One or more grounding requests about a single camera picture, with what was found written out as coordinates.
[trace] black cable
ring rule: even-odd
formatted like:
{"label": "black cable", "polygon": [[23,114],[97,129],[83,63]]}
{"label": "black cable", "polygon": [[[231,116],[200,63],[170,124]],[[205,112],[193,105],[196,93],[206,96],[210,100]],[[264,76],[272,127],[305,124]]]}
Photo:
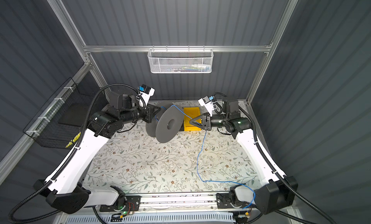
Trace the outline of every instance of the black cable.
{"label": "black cable", "polygon": [[219,128],[216,128],[216,129],[218,130],[218,132],[219,132],[220,134],[223,134],[223,135],[231,135],[230,133],[223,133],[223,132],[220,132]]}
{"label": "black cable", "polygon": [[101,92],[103,92],[106,88],[111,87],[111,86],[126,86],[126,87],[129,87],[132,90],[134,90],[137,93],[137,95],[139,96],[139,98],[142,100],[142,102],[143,102],[143,108],[145,109],[146,103],[145,103],[144,99],[142,98],[142,96],[140,95],[140,93],[134,87],[128,86],[126,84],[121,84],[121,83],[110,84],[110,85],[107,85],[105,87],[102,87],[95,94],[94,98],[92,99],[92,102],[90,103],[90,106],[88,108],[88,111],[86,112],[84,123],[82,124],[82,127],[81,127],[80,138],[78,138],[78,140],[76,141],[75,146],[71,150],[71,153],[67,157],[66,161],[62,164],[62,166],[58,169],[58,171],[51,177],[51,179],[48,182],[46,182],[38,191],[34,192],[30,196],[28,196],[27,198],[25,198],[24,200],[22,200],[20,203],[18,203],[16,206],[14,206],[14,208],[8,214],[8,221],[9,222],[15,223],[15,224],[23,224],[23,223],[35,222],[35,221],[41,220],[43,218],[52,216],[52,215],[60,212],[59,210],[55,210],[53,212],[50,212],[50,213],[41,215],[39,217],[28,218],[28,219],[17,219],[17,218],[14,218],[14,213],[19,208],[21,208],[25,203],[29,202],[31,199],[33,199],[34,197],[36,197],[37,195],[39,195],[42,191],[44,191],[47,187],[49,187],[49,185],[51,185],[53,183],[53,181],[56,180],[56,178],[62,173],[62,171],[66,168],[66,166],[68,165],[68,163],[72,160],[73,156],[77,152],[77,148],[80,146],[81,141],[82,141],[82,139],[84,137],[86,128],[88,126],[88,121],[89,121],[89,118],[90,118],[90,113],[91,113],[91,110],[92,110],[92,108],[94,106],[95,100],[97,99],[97,97],[99,96],[99,94]]}
{"label": "black cable", "polygon": [[276,213],[280,214],[280,215],[283,215],[285,217],[288,217],[288,218],[291,218],[292,220],[295,220],[295,221],[298,221],[298,222],[301,222],[301,223],[304,223],[304,224],[316,224],[314,222],[310,222],[310,221],[306,221],[306,220],[303,220],[301,218],[298,218],[298,217],[295,217],[295,216],[292,216],[288,213],[285,213],[285,212],[282,212],[280,210],[276,210],[275,211]]}
{"label": "black cable", "polygon": [[92,208],[93,208],[93,211],[94,211],[94,214],[95,214],[96,218],[98,218],[98,221],[100,221],[101,224],[107,224],[105,221],[103,221],[103,219],[101,217],[99,217],[98,212],[95,209],[95,206],[93,206]]}
{"label": "black cable", "polygon": [[261,218],[263,216],[263,213],[259,213],[258,216],[254,217],[253,219],[249,220],[248,222],[246,222],[245,224],[250,224],[250,223],[253,223],[255,222],[256,220],[258,220],[259,218]]}
{"label": "black cable", "polygon": [[267,156],[264,154],[264,152],[262,151],[262,148],[260,147],[259,143],[257,142],[257,136],[256,136],[256,127],[255,127],[255,123],[253,121],[253,119],[251,118],[251,116],[245,111],[242,109],[241,106],[239,106],[239,109],[248,117],[248,119],[250,120],[251,122],[251,125],[252,125],[252,129],[253,129],[253,137],[254,137],[254,141],[255,141],[255,145],[258,149],[258,151],[260,152],[260,154],[262,155],[263,159],[265,160],[265,162],[267,163],[267,165],[271,168],[272,172],[274,172],[274,174],[277,176],[278,179],[280,179],[282,181],[282,183],[291,191],[293,192],[300,200],[302,200],[305,204],[307,204],[310,208],[312,208],[313,210],[315,210],[317,213],[319,213],[320,215],[322,215],[324,218],[326,218],[331,224],[336,224],[335,220],[333,220],[328,214],[326,214],[324,211],[322,211],[320,208],[318,208],[316,205],[314,205],[313,203],[311,203],[309,200],[307,200],[305,197],[303,197],[301,194],[299,194],[295,189],[293,189],[285,179],[282,178],[282,176],[276,171],[275,167],[272,165],[272,163],[268,160]]}
{"label": "black cable", "polygon": [[127,132],[129,130],[117,131],[117,133],[123,133],[123,132]]}
{"label": "black cable", "polygon": [[[224,96],[224,97],[226,97],[226,95],[224,94],[224,93],[220,93],[220,92],[215,92],[214,94],[213,94],[213,97],[215,97],[215,95],[221,95],[221,96]],[[223,112],[223,108],[220,106],[220,104],[219,103],[215,103],[218,107],[219,107],[219,109],[220,109],[220,111],[217,111],[217,110],[215,110],[215,112],[217,113],[217,114],[221,114],[222,112]]]}
{"label": "black cable", "polygon": [[224,93],[220,93],[220,92],[215,92],[215,93],[213,94],[213,97],[214,97],[215,95],[221,95],[221,96],[223,96],[223,97],[226,97],[226,95],[225,95]]}

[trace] white mesh basket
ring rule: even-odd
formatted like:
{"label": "white mesh basket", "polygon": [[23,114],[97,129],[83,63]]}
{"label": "white mesh basket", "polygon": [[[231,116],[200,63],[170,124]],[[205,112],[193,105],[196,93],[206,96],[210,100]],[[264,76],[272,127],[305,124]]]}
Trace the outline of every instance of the white mesh basket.
{"label": "white mesh basket", "polygon": [[151,73],[211,73],[213,51],[148,51]]}

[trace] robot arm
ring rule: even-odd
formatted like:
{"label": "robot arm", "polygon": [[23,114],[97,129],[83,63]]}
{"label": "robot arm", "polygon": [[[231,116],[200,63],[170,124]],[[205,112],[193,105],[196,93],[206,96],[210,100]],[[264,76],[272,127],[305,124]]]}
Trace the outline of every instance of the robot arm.
{"label": "robot arm", "polygon": [[45,180],[38,180],[34,184],[34,188],[39,190],[70,159],[57,179],[52,180],[52,184],[41,193],[46,197],[50,206],[71,214],[83,207],[113,205],[119,210],[125,205],[125,193],[119,188],[114,186],[93,188],[79,184],[79,180],[93,157],[116,131],[122,129],[123,124],[136,123],[138,120],[150,123],[160,110],[158,107],[147,104],[154,93],[153,88],[142,85],[139,87],[139,93],[146,106],[143,105],[142,100],[138,101],[135,95],[113,91],[109,108],[104,112],[100,111],[91,115],[81,144],[78,147],[74,146]]}
{"label": "robot arm", "polygon": [[[204,99],[200,100],[202,100],[200,101],[200,105],[207,105],[207,103],[204,102]],[[256,198],[254,203],[263,214],[291,205],[294,201],[294,194],[285,187],[281,180],[275,175],[275,172],[272,172],[262,154],[259,152],[255,145],[251,121],[248,118],[241,117],[238,100],[224,97],[222,105],[222,111],[225,114],[211,115],[212,111],[207,109],[208,113],[204,113],[190,120],[190,124],[204,130],[211,130],[213,127],[220,128],[224,126],[233,138],[242,146],[256,169],[258,178],[262,185],[261,188],[255,190]],[[196,120],[198,119],[201,119],[202,121],[201,126],[196,123]],[[276,172],[283,177],[291,187],[297,189],[298,184],[294,177],[286,177],[284,171],[276,165],[266,149],[264,147],[261,149],[268,161],[276,169]],[[253,193],[245,186],[233,186],[230,188],[229,193],[229,197],[234,201],[234,203],[250,202],[253,198]]]}

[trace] black wire basket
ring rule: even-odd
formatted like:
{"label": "black wire basket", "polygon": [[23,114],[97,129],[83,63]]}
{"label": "black wire basket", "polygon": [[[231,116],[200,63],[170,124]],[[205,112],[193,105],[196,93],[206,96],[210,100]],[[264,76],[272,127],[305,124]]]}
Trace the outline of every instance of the black wire basket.
{"label": "black wire basket", "polygon": [[[86,111],[99,89],[94,78],[87,74],[79,84],[74,84],[67,90],[65,88],[66,92],[55,99],[54,105],[43,117],[35,115],[37,118],[34,117],[33,121],[41,120],[34,130],[30,130],[28,124],[23,132],[42,147],[71,149],[73,145],[67,145],[81,131]],[[105,94],[101,93],[94,103],[91,114],[102,110],[107,104]]]}

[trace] wire mesh basket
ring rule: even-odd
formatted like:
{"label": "wire mesh basket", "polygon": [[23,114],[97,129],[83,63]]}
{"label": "wire mesh basket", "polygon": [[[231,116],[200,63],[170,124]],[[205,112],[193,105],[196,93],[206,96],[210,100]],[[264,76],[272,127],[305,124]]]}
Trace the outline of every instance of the wire mesh basket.
{"label": "wire mesh basket", "polygon": [[[88,109],[95,93],[100,89],[96,84],[92,83],[92,80],[94,80],[92,76],[87,74],[80,84],[64,87],[62,90],[65,91],[63,95],[54,99],[53,105],[43,117],[37,118],[39,120],[37,126],[30,131],[30,124],[28,124],[23,129],[23,132],[42,147],[70,149],[71,147],[66,147],[66,145],[80,132],[81,126],[80,124],[71,123],[71,121],[78,122],[77,119],[80,119],[80,116],[84,119],[86,115],[85,110]],[[94,103],[92,114],[102,110],[107,103],[105,95],[101,93]],[[79,117],[65,117],[68,113],[71,115],[73,112],[79,111],[85,112]]]}
{"label": "wire mesh basket", "polygon": [[214,53],[211,51],[148,51],[151,73],[211,73]]}

